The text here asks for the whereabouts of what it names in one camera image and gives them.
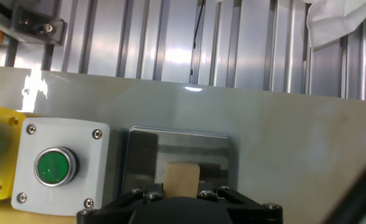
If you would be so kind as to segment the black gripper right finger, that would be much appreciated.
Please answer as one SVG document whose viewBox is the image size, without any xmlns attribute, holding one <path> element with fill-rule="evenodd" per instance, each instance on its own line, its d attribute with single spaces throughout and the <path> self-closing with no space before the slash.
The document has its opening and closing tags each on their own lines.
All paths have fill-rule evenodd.
<svg viewBox="0 0 366 224">
<path fill-rule="evenodd" d="M 219 205 L 232 223 L 283 224 L 282 206 L 258 203 L 228 186 L 200 185 L 198 199 Z"/>
</svg>

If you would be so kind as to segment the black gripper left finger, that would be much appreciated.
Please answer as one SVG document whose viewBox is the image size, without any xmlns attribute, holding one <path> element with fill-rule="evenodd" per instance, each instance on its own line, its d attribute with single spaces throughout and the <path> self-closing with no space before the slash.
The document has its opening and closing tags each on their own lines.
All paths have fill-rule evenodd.
<svg viewBox="0 0 366 224">
<path fill-rule="evenodd" d="M 76 214 L 76 224 L 129 223 L 133 213 L 143 205 L 164 199 L 163 184 L 149 184 L 133 189 L 102 208 L 85 208 Z"/>
</svg>

